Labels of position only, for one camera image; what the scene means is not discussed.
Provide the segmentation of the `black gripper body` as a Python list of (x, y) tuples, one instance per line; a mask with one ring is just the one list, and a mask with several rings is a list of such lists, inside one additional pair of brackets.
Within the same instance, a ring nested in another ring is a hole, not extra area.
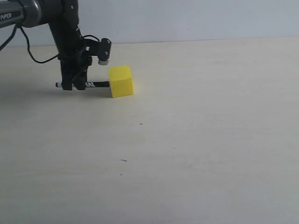
[(86, 70), (91, 64), (78, 24), (77, 14), (52, 14), (49, 17), (49, 27), (62, 70)]

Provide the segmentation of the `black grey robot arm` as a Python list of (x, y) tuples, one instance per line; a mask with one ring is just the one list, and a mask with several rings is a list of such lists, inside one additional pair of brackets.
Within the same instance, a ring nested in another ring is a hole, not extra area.
[(16, 31), (48, 24), (60, 61), (65, 91), (85, 90), (87, 69), (92, 62), (86, 51), (86, 41), (78, 27), (76, 0), (3, 0), (0, 3), (0, 26), (13, 25), (12, 34), (1, 44), (5, 48)]

